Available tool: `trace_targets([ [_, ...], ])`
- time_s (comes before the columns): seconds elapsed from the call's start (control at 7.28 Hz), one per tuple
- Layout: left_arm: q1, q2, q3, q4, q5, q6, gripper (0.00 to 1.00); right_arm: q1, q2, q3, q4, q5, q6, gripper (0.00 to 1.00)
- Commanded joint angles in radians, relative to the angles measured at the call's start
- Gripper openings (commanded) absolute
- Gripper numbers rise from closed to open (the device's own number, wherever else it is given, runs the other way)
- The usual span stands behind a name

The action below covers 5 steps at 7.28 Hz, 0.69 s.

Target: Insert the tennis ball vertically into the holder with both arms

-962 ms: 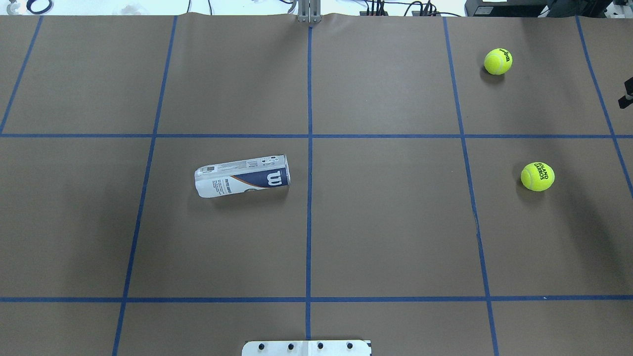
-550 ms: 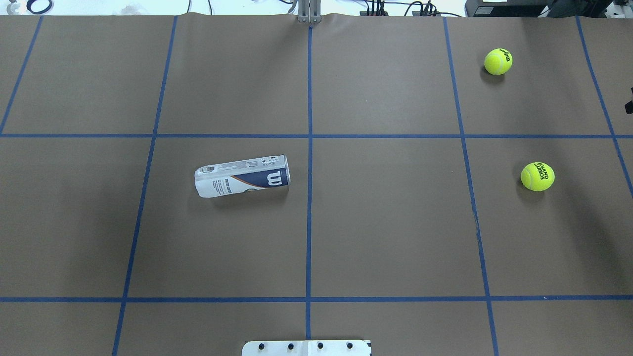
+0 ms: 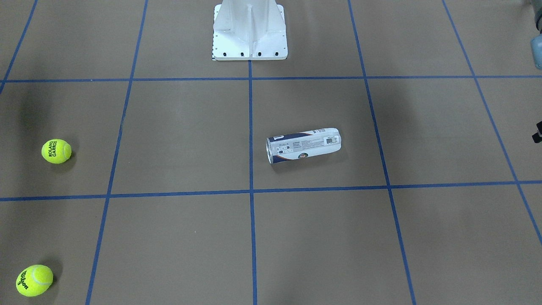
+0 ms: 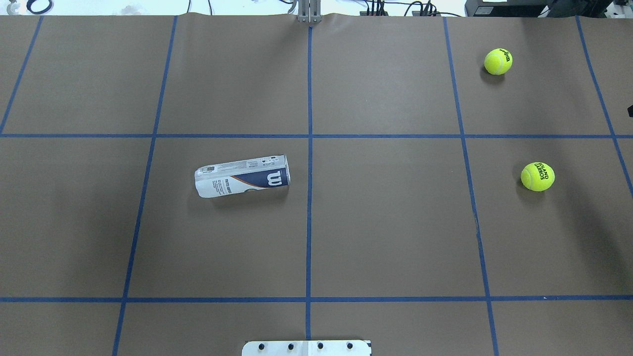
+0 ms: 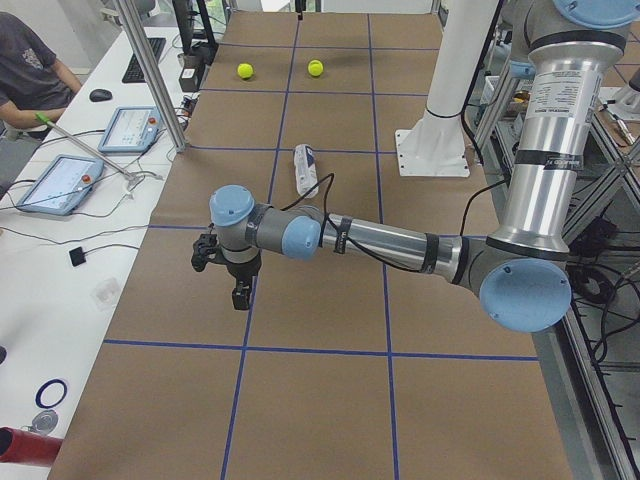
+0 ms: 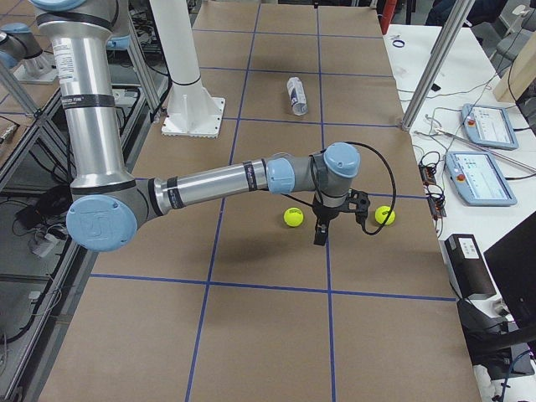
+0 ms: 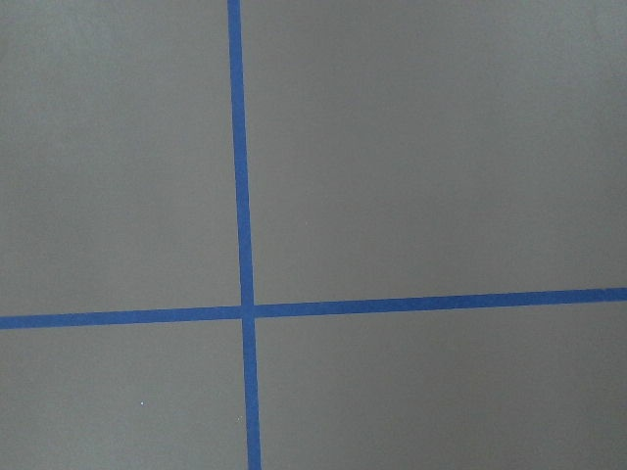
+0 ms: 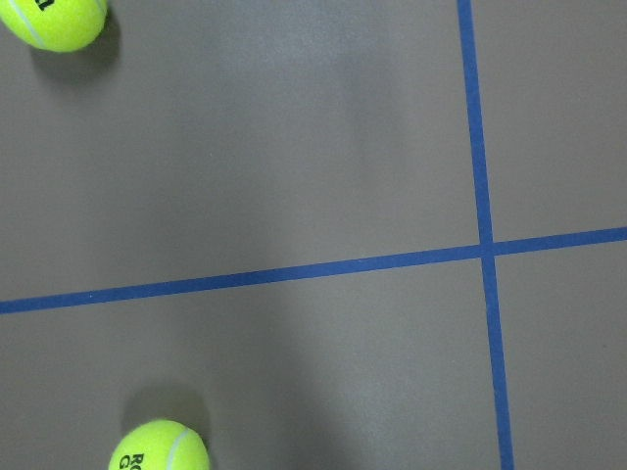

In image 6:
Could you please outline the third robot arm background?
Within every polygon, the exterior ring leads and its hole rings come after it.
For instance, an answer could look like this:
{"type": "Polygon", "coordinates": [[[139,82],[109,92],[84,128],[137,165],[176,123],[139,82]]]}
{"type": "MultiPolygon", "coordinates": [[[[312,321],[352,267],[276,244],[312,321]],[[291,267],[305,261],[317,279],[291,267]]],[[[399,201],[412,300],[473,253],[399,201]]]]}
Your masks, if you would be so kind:
{"type": "Polygon", "coordinates": [[[24,23],[1,27],[1,62],[26,84],[52,84],[58,76],[54,56],[43,50],[24,23]]]}

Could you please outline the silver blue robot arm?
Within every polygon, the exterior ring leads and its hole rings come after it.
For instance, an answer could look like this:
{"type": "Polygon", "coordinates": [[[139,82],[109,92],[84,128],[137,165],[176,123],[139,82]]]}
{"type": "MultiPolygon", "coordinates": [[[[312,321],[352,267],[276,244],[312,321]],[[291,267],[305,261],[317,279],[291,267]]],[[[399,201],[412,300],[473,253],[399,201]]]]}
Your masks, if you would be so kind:
{"type": "Polygon", "coordinates": [[[366,193],[352,189],[361,157],[337,142],[306,157],[283,153],[186,177],[135,178],[126,169],[106,48],[132,41],[125,1],[37,1],[39,31],[53,47],[61,103],[74,154],[73,202],[66,226],[73,241],[106,252],[128,244],[146,222],[174,209],[257,190],[276,194],[311,191],[316,245],[330,222],[368,214],[366,193]]]}

